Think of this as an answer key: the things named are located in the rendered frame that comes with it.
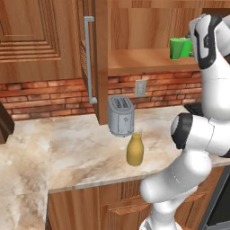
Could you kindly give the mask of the dark brown block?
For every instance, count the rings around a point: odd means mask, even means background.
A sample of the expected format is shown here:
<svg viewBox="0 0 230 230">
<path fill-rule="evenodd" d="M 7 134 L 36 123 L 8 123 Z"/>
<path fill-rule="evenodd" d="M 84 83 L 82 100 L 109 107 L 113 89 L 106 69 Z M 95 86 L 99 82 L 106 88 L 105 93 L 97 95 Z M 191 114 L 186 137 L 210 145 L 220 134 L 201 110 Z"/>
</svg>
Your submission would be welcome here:
<svg viewBox="0 0 230 230">
<path fill-rule="evenodd" d="M 14 132 L 14 122 L 4 105 L 0 102 L 0 145 L 5 144 Z"/>
</svg>

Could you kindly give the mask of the grey wall socket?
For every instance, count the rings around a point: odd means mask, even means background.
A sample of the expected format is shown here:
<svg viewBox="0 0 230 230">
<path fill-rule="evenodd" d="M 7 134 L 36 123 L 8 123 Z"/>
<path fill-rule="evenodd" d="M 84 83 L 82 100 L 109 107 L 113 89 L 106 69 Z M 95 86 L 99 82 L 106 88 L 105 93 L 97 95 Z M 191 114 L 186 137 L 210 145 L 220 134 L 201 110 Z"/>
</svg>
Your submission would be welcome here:
<svg viewBox="0 0 230 230">
<path fill-rule="evenodd" d="M 146 79 L 136 80 L 135 82 L 135 96 L 145 97 L 146 96 Z"/>
</svg>

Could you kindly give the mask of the yellow pitcher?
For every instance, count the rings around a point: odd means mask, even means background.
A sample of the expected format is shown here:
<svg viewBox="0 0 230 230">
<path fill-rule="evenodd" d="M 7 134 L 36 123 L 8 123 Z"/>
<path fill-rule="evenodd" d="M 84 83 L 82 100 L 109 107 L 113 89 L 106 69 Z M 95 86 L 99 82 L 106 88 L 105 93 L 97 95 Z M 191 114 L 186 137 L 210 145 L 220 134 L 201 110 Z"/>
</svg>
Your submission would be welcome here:
<svg viewBox="0 0 230 230">
<path fill-rule="evenodd" d="M 144 145 L 142 142 L 141 134 L 134 132 L 128 142 L 127 147 L 127 162 L 130 165 L 141 165 L 144 156 Z"/>
</svg>

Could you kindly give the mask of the open wooden wall cupboard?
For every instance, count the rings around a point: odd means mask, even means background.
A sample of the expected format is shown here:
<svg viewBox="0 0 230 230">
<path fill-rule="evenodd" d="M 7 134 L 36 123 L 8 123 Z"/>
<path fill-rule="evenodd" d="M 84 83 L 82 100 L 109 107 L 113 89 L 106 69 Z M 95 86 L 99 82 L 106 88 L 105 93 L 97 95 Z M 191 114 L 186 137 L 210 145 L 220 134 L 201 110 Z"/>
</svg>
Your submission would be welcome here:
<svg viewBox="0 0 230 230">
<path fill-rule="evenodd" d="M 227 15 L 230 0 L 108 0 L 109 74 L 196 70 L 193 57 L 170 59 L 169 39 L 203 13 Z"/>
</svg>

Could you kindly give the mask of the black oven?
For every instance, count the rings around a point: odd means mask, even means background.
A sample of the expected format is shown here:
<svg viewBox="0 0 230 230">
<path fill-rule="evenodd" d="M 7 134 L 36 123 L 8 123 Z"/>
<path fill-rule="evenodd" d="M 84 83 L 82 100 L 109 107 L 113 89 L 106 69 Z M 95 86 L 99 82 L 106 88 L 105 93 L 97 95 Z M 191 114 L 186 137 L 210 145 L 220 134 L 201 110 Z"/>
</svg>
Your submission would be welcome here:
<svg viewBox="0 0 230 230">
<path fill-rule="evenodd" d="M 230 230 L 230 165 L 224 167 L 198 230 Z"/>
</svg>

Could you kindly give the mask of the wooden base cupboard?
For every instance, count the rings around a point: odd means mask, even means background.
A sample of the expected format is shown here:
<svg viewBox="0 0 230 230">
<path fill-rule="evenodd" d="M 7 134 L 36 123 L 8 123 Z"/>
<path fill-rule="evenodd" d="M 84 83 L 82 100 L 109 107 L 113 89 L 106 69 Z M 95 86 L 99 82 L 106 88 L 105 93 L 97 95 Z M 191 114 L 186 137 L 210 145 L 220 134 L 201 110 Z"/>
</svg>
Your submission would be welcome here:
<svg viewBox="0 0 230 230">
<path fill-rule="evenodd" d="M 213 168 L 198 190 L 178 207 L 175 220 L 183 230 L 198 230 L 223 170 L 222 166 Z M 50 194 L 46 230 L 101 230 L 100 207 L 141 198 L 139 185 L 140 181 L 125 181 Z"/>
</svg>

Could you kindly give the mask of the black hob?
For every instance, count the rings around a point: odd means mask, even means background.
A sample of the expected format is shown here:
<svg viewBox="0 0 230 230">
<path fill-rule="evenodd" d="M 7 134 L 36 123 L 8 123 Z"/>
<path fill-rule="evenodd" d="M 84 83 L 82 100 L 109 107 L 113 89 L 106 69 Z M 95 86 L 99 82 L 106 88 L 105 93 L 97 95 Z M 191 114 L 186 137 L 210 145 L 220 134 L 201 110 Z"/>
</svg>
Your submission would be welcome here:
<svg viewBox="0 0 230 230">
<path fill-rule="evenodd" d="M 200 102 L 187 103 L 184 105 L 184 108 L 189 113 L 191 113 L 192 115 L 197 115 L 197 116 L 203 117 L 203 112 L 201 109 L 201 103 Z"/>
</svg>

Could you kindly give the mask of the grey toaster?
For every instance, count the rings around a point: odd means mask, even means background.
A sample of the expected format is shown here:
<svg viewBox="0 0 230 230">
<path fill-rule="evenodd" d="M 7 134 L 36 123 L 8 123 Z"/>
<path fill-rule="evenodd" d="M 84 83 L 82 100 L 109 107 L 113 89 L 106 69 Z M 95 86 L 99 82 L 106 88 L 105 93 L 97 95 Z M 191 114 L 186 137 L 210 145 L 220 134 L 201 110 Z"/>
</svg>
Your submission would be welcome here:
<svg viewBox="0 0 230 230">
<path fill-rule="evenodd" d="M 108 99 L 108 127 L 116 137 L 128 137 L 134 132 L 134 107 L 125 95 L 112 95 Z"/>
</svg>

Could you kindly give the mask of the open wooden cupboard door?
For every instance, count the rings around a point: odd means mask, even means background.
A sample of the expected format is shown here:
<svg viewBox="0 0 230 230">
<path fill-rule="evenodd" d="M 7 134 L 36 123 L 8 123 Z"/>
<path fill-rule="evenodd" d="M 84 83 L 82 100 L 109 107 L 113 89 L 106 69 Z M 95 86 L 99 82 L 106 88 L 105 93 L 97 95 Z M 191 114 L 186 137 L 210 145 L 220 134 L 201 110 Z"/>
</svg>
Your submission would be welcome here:
<svg viewBox="0 0 230 230">
<path fill-rule="evenodd" d="M 93 97 L 91 104 L 100 125 L 108 123 L 108 1 L 76 0 L 79 30 L 80 65 L 82 78 L 88 92 L 86 50 L 84 38 L 84 17 L 92 16 L 89 23 L 90 56 Z"/>
</svg>

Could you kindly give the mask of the closed wooden cupboard door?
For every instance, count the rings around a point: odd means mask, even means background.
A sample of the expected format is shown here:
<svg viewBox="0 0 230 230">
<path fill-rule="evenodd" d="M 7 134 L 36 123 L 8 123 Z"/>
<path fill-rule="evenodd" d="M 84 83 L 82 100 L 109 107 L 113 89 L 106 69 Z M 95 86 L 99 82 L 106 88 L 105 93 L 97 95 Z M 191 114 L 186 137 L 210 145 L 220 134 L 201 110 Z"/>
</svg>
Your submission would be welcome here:
<svg viewBox="0 0 230 230">
<path fill-rule="evenodd" d="M 75 0 L 0 0 L 0 83 L 80 75 Z"/>
</svg>

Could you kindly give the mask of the wooden drawer front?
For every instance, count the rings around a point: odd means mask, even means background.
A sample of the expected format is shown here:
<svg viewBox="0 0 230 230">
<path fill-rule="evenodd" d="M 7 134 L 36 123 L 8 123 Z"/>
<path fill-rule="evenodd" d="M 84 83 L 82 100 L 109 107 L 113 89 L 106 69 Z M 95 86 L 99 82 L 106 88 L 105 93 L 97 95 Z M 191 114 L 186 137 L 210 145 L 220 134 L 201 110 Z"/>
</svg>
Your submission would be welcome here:
<svg viewBox="0 0 230 230">
<path fill-rule="evenodd" d="M 144 202 L 141 198 L 135 198 L 101 206 L 101 230 L 139 230 L 140 225 L 151 211 L 150 204 L 149 208 L 126 215 L 118 215 L 111 212 L 111 209 L 142 204 L 148 203 Z"/>
</svg>

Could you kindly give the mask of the green mug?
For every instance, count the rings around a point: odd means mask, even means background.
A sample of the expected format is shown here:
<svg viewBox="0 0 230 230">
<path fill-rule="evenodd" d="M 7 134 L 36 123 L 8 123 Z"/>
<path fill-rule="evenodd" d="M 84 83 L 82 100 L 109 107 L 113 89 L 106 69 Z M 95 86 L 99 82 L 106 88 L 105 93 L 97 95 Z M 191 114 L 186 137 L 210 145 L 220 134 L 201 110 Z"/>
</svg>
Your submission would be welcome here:
<svg viewBox="0 0 230 230">
<path fill-rule="evenodd" d="M 191 54 L 192 40 L 187 38 L 170 38 L 170 59 L 188 58 Z"/>
</svg>

